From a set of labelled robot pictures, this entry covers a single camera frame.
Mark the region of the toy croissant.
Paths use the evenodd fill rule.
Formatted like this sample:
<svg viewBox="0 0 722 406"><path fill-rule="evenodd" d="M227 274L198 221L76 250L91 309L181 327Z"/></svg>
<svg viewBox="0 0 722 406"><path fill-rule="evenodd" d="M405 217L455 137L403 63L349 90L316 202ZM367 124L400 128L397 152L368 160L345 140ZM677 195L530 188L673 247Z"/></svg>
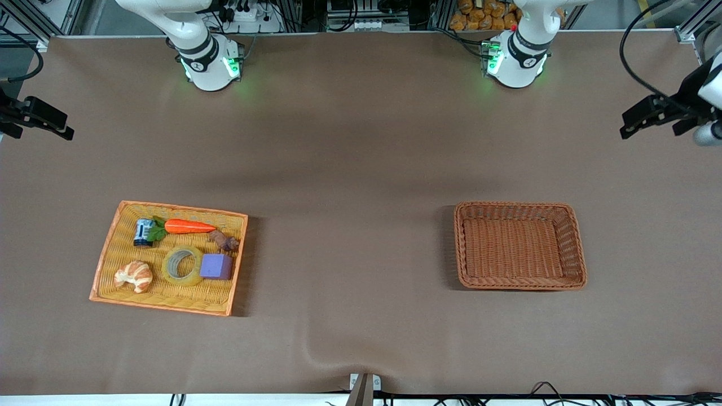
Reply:
<svg viewBox="0 0 722 406"><path fill-rule="evenodd" d="M147 263L132 261L115 272L113 285L115 288L120 288L125 284L132 284L134 286L134 293L144 293L148 290L153 280L154 275Z"/></svg>

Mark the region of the small brown toy figure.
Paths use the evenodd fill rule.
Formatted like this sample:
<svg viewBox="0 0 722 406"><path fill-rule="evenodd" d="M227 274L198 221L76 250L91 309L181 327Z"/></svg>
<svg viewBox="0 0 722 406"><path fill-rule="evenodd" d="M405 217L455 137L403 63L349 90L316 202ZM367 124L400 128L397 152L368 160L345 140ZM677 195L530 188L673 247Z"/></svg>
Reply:
<svg viewBox="0 0 722 406"><path fill-rule="evenodd" d="M220 250L226 252L237 251L240 247L240 242L233 236L227 236L220 230L213 230L208 233L209 241L214 242Z"/></svg>

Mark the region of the grey metal post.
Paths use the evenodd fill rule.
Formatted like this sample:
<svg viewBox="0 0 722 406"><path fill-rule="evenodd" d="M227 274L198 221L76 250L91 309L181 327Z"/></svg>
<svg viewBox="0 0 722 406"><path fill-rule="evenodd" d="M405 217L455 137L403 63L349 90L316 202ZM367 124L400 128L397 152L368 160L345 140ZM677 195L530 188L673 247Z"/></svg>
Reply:
<svg viewBox="0 0 722 406"><path fill-rule="evenodd" d="M351 383L351 393L346 399L345 406L373 406L374 385L375 378L373 374L357 374Z"/></svg>

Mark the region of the yellow wicker tray orange rim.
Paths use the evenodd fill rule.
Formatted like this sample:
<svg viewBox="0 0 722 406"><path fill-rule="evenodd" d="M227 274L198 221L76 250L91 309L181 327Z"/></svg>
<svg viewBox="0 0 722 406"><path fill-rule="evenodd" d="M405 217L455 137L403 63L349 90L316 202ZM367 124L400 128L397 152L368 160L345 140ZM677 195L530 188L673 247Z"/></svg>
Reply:
<svg viewBox="0 0 722 406"><path fill-rule="evenodd" d="M229 253L232 260L229 280L199 280L196 285L188 282L174 283L164 276L165 257L177 247L201 251L204 254L220 252L205 233L168 235L157 241L151 248L134 246L137 221L139 219L185 219L206 223L219 229L229 237L235 237L239 246ZM95 271L90 300L115 305L152 308L204 314L230 316L237 296L238 280L241 274L243 249L249 218L234 211L196 208L195 206L168 205L149 201L128 201L119 203ZM134 285L124 283L115 286L114 275L124 265L142 261L149 265L153 280L142 293L135 292Z"/></svg>

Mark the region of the brown wicker basket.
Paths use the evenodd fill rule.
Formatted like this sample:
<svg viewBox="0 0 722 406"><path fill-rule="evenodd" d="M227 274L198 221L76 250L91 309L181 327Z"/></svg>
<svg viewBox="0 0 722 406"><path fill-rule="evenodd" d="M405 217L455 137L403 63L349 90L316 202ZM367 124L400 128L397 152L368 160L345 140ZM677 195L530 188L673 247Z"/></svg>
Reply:
<svg viewBox="0 0 722 406"><path fill-rule="evenodd" d="M454 237L457 275L465 288L573 291L587 284L570 205L462 201L454 210Z"/></svg>

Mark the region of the brown table cover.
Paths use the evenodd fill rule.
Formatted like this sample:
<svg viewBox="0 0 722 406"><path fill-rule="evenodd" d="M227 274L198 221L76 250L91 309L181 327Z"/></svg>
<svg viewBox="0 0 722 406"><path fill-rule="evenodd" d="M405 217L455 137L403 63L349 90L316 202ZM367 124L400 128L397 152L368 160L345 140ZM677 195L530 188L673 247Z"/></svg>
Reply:
<svg viewBox="0 0 722 406"><path fill-rule="evenodd" d="M76 133L0 142L0 394L722 391L722 147L620 137L619 39L511 90L438 33L266 37L213 93L161 38L52 39L21 92ZM123 200L249 216L232 316L89 300ZM469 200L572 206L585 288L464 288Z"/></svg>

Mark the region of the orange toy carrot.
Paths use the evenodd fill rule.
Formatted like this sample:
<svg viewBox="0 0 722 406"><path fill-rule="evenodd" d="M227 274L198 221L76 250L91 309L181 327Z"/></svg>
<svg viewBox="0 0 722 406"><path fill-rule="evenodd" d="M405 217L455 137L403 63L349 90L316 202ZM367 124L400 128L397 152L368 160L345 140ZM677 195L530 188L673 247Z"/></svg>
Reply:
<svg viewBox="0 0 722 406"><path fill-rule="evenodd" d="M152 226L149 228L147 241L162 241L168 235L184 235L192 233L211 233L216 228L211 224L191 221L189 219L171 218L161 219L153 218Z"/></svg>

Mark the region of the aluminium frame profile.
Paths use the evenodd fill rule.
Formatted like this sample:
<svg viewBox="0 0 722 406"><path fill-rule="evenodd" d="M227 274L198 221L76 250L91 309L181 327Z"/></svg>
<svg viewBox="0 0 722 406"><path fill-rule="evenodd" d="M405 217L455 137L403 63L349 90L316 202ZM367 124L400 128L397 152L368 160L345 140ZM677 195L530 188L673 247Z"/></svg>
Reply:
<svg viewBox="0 0 722 406"><path fill-rule="evenodd" d="M696 32L722 11L722 0L686 0L686 2L691 4L688 16L675 26L676 39L679 43L693 43Z"/></svg>
<svg viewBox="0 0 722 406"><path fill-rule="evenodd" d="M0 46L20 46L16 34L39 48L71 34L87 0L0 0Z"/></svg>

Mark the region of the white edge bracket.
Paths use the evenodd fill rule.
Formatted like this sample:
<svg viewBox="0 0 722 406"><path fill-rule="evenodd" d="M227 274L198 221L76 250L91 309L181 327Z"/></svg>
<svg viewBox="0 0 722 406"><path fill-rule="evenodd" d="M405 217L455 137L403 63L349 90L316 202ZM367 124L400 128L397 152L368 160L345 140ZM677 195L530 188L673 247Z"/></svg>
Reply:
<svg viewBox="0 0 722 406"><path fill-rule="evenodd" d="M381 377L376 374L369 374L369 373L352 373L350 375L350 385L349 390L353 391L354 386L356 383L358 383L359 380L363 380L363 376L367 376L366 383L368 385L372 386L373 391L381 391L382 390L382 384L381 384Z"/></svg>

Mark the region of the small blue can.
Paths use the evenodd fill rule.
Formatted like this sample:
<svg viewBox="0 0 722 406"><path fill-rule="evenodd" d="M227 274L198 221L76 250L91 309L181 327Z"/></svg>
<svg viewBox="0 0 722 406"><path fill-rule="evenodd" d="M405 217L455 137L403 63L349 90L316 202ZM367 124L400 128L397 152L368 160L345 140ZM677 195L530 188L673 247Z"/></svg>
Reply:
<svg viewBox="0 0 722 406"><path fill-rule="evenodd" d="M150 231L155 226L155 221L149 218L140 218L136 221L135 236L133 245L140 248L151 248L154 242L149 238Z"/></svg>

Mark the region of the white power strip with plugs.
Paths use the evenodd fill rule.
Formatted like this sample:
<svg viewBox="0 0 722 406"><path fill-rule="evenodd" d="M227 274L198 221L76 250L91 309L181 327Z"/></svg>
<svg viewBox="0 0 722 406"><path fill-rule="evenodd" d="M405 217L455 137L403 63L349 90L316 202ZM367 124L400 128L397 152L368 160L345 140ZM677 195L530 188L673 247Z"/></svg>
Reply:
<svg viewBox="0 0 722 406"><path fill-rule="evenodd" d="M284 33L280 8L263 0L219 0L218 18L227 33Z"/></svg>

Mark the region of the pile of orange pastries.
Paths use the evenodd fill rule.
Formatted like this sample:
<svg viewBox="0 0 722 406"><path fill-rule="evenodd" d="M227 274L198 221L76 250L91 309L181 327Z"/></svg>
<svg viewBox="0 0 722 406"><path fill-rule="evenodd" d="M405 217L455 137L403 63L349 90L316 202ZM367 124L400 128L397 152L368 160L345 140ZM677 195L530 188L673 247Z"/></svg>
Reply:
<svg viewBox="0 0 722 406"><path fill-rule="evenodd" d="M523 11L512 0L455 0L448 30L515 30Z"/></svg>

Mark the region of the yellow tape roll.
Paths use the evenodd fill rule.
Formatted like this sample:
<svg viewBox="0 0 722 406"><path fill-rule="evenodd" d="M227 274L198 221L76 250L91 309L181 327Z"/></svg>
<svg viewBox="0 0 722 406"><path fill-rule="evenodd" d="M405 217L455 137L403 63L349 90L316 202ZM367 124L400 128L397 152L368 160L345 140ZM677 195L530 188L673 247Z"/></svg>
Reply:
<svg viewBox="0 0 722 406"><path fill-rule="evenodd" d="M204 253L193 246L180 245L171 249L164 257L161 267L162 276L171 284L192 287L202 282L203 277L200 275L202 257ZM193 259L193 267L191 270L181 276L178 272L179 264L186 257Z"/></svg>

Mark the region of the purple block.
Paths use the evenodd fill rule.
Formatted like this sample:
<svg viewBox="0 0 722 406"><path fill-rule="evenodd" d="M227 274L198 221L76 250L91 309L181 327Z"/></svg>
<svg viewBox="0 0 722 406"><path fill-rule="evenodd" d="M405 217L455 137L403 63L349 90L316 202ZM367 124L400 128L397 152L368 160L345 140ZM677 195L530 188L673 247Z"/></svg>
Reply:
<svg viewBox="0 0 722 406"><path fill-rule="evenodd" d="M201 258L199 275L209 280L231 280L233 259L227 254L204 254Z"/></svg>

